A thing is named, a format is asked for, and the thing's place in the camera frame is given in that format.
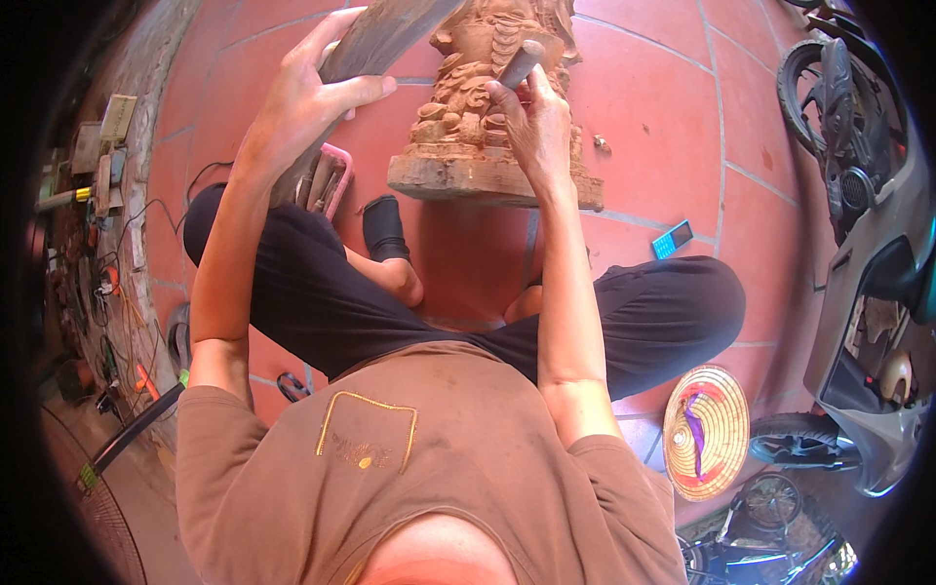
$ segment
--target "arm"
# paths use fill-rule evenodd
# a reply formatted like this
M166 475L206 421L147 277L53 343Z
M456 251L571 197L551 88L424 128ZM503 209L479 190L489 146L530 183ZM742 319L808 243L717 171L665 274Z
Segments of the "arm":
M601 319L569 173L569 106L541 66L527 81L527 110L497 81L486 89L505 114L514 155L539 201L545 257L537 385L568 448L588 435L622 435L607 394Z
M332 12L280 64L266 102L241 144L192 292L190 386L215 386L248 406L247 327L256 248L276 179L342 112L396 89L391 77L323 85L323 50L364 8Z

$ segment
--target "screen of phone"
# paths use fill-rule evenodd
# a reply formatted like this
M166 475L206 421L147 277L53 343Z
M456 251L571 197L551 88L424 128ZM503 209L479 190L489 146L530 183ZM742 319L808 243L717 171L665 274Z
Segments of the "screen of phone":
M673 236L673 247L679 248L693 238L693 231L689 228L689 224L686 223L674 229L671 235Z

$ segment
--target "carved wooden statue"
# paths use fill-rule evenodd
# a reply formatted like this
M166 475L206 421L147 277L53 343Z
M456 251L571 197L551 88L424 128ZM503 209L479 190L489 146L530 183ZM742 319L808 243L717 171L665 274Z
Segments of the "carved wooden statue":
M510 151L504 115L484 89L526 39L546 49L543 68L565 97L568 66L581 61L572 37L574 0L466 0L432 34L446 56L431 102L419 108L410 143L390 160L388 183L419 199L535 207L533 189ZM602 209L601 179L582 165L581 128L569 153L581 209Z

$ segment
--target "tile floor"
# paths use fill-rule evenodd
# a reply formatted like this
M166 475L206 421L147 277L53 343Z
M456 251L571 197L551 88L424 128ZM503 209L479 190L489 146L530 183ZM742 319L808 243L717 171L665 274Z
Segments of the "tile floor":
M231 160L280 59L343 0L205 0L168 78L155 130L149 197L173 218L185 188L208 163ZM584 62L571 68L569 100L583 136L603 134L604 155L586 144L585 163L605 180L606 206L583 213L593 274L651 259L650 242L688 218L697 237L679 255L716 256L737 272L748 309L738 340L713 363L739 379L753 417L808 410L805 357L834 247L821 213L814 161L787 137L774 71L806 38L782 0L578 0L573 19ZM416 108L431 94L442 56L419 41L390 69L401 87L358 110L329 142L349 151L356 177L335 225L366 254L355 210L385 193L389 158L407 141ZM213 168L194 186L224 180ZM401 197L407 242L426 287L420 314L436 324L490 329L541 262L536 212ZM154 302L164 321L191 292L195 266L161 213L146 222ZM313 388L325 377L270 339L251 335L251 386L259 415L285 408L273 380L283 371ZM630 445L663 469L660 426L673 380L614 404ZM756 461L742 475L757 471ZM680 521L707 505L678 503Z

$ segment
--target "black pants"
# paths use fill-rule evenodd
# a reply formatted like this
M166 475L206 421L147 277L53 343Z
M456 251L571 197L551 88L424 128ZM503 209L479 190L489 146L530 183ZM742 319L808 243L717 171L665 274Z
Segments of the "black pants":
M186 217L185 250L196 264L224 187L203 190ZM612 400L715 357L738 336L744 318L738 278L708 256L614 266L594 290ZM291 204L267 217L250 311L254 327L329 379L407 345L459 340L490 351L536 382L538 315L486 333L431 327L348 264L328 220Z

